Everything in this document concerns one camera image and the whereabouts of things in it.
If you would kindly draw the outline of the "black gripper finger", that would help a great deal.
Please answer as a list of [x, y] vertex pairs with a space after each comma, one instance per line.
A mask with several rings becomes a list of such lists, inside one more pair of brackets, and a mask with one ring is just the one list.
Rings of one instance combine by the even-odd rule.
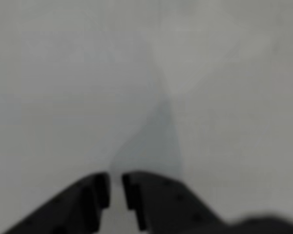
[[293, 222], [275, 216], [229, 224], [184, 183], [133, 171], [122, 175], [126, 203], [147, 234], [293, 234]]
[[69, 185], [5, 234], [96, 234], [110, 205], [108, 173], [84, 176]]

